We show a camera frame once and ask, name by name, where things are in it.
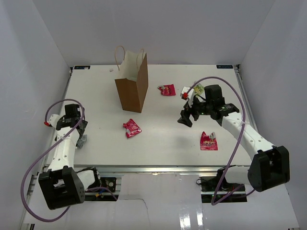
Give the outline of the silver snack packet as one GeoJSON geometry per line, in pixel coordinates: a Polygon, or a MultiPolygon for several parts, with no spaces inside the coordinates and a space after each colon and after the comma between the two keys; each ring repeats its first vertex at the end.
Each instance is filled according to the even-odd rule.
{"type": "Polygon", "coordinates": [[[77,141],[76,147],[81,149],[87,141],[87,135],[83,134],[83,136],[77,141]]]}

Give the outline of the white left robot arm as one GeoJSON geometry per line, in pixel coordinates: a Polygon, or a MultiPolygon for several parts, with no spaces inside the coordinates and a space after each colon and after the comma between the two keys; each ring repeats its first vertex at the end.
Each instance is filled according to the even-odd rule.
{"type": "Polygon", "coordinates": [[[99,172],[95,167],[74,170],[75,151],[87,140],[84,134],[88,124],[82,118],[78,104],[67,104],[65,114],[51,115],[46,125],[55,128],[56,145],[53,159],[46,172],[39,175],[38,182],[50,210],[81,204],[85,191],[97,191],[101,187],[99,172]]]}

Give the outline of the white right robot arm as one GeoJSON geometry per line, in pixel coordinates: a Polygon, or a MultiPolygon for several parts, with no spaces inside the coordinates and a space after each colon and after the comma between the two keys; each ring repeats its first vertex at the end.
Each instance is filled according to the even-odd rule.
{"type": "Polygon", "coordinates": [[[208,115],[239,141],[251,158],[251,165],[230,166],[219,169],[217,187],[228,191],[234,184],[248,184],[257,192],[285,184],[290,180],[289,152],[284,146],[275,146],[263,138],[251,125],[243,121],[243,115],[232,103],[225,103],[219,85],[204,88],[205,97],[199,97],[193,89],[184,87],[181,98],[186,104],[181,111],[179,123],[192,126],[190,117],[198,120],[208,115]]]}

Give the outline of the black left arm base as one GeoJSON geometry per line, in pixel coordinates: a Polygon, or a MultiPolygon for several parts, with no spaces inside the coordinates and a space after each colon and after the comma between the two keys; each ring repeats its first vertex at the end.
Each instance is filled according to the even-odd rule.
{"type": "Polygon", "coordinates": [[[102,193],[109,193],[109,190],[110,192],[114,193],[116,191],[116,185],[116,177],[101,177],[99,185],[95,185],[93,188],[87,189],[86,192],[101,195],[102,193]]]}

